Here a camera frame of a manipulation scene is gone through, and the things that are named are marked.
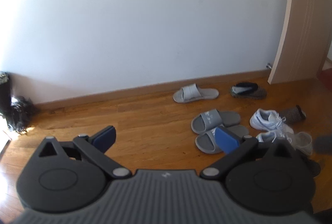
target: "light gray slide sandal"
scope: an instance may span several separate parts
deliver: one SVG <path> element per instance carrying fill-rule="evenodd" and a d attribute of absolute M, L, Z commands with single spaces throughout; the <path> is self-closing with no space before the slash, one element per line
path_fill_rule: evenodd
<path fill-rule="evenodd" d="M 175 92 L 173 99 L 178 103 L 188 103 L 195 100 L 213 100 L 219 96 L 217 89 L 199 88 L 196 84 L 181 87 L 179 91 Z"/>
<path fill-rule="evenodd" d="M 242 125 L 236 125 L 227 128 L 239 137 L 249 134 L 249 130 Z M 199 150 L 206 154 L 218 154 L 222 152 L 220 147 L 215 142 L 215 128 L 198 135 L 195 139 L 195 144 Z"/>
<path fill-rule="evenodd" d="M 213 129 L 221 124 L 225 127 L 238 125 L 241 117 L 237 112 L 220 112 L 217 109 L 203 112 L 191 121 L 191 129 L 197 134 Z"/>

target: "wooden floor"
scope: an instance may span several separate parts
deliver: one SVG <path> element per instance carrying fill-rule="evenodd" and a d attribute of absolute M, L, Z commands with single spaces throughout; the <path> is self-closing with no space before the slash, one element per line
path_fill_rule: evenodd
<path fill-rule="evenodd" d="M 106 154 L 134 172 L 139 168 L 200 171 L 220 158 L 222 154 L 199 151 L 196 134 L 190 129 L 194 116 L 214 108 L 237 111 L 241 124 L 250 129 L 251 135 L 257 135 L 259 131 L 250 127 L 249 119 L 258 108 L 280 111 L 298 104 L 308 118 L 293 125 L 296 132 L 306 131 L 313 138 L 332 132 L 332 93 L 318 80 L 280 85 L 268 85 L 266 78 L 253 81 L 267 89 L 265 100 L 233 98 L 228 93 L 232 83 L 223 83 L 211 85 L 220 92 L 216 100 L 178 104 L 172 92 L 166 92 L 43 111 L 34 118 L 34 129 L 12 141 L 0 160 L 0 219 L 8 223 L 23 210 L 15 182 L 45 136 L 66 141 L 113 125 L 117 141 Z M 322 166 L 312 201 L 317 212 L 332 207 L 332 156 L 314 154 L 312 159 Z"/>

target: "white sneaker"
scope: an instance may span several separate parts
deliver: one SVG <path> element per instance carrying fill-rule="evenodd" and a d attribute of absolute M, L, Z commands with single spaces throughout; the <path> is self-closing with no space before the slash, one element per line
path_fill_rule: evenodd
<path fill-rule="evenodd" d="M 263 143 L 263 142 L 274 142 L 275 139 L 277 139 L 277 138 L 284 138 L 290 144 L 292 143 L 292 138 L 288 134 L 284 134 L 279 129 L 268 131 L 268 132 L 265 132 L 265 133 L 260 133 L 256 136 L 256 138 L 261 143 Z"/>
<path fill-rule="evenodd" d="M 286 118 L 281 118 L 276 111 L 258 109 L 250 118 L 250 126 L 259 130 L 281 130 L 283 133 L 294 133 L 293 129 L 286 125 Z"/>

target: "black slipper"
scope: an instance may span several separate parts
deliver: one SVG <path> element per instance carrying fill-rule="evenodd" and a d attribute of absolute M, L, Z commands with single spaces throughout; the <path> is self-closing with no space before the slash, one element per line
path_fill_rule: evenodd
<path fill-rule="evenodd" d="M 308 156 L 303 152 L 301 152 L 300 150 L 296 150 L 296 152 L 299 154 L 299 156 L 301 157 L 301 159 L 303 160 L 304 164 L 309 169 L 313 177 L 316 177 L 317 175 L 320 174 L 321 167 L 318 162 L 309 159 Z"/>
<path fill-rule="evenodd" d="M 230 94 L 233 97 L 247 97 L 250 99 L 261 100 L 267 95 L 264 88 L 256 83 L 242 82 L 231 87 Z"/>
<path fill-rule="evenodd" d="M 285 121 L 286 124 L 293 124 L 293 123 L 305 120 L 307 118 L 307 115 L 305 114 L 305 112 L 298 105 L 281 111 L 279 113 L 279 115 L 281 118 L 282 117 L 286 118 L 286 121 Z"/>

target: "blue gripper pad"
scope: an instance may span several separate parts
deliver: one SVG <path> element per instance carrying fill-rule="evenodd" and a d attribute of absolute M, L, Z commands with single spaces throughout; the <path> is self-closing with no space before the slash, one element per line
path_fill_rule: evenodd
<path fill-rule="evenodd" d="M 89 142 L 100 152 L 105 153 L 114 143 L 117 132 L 113 126 L 108 126 L 89 138 Z"/>
<path fill-rule="evenodd" d="M 217 127 L 215 130 L 215 142 L 226 154 L 240 146 L 241 138 L 225 127 Z"/>

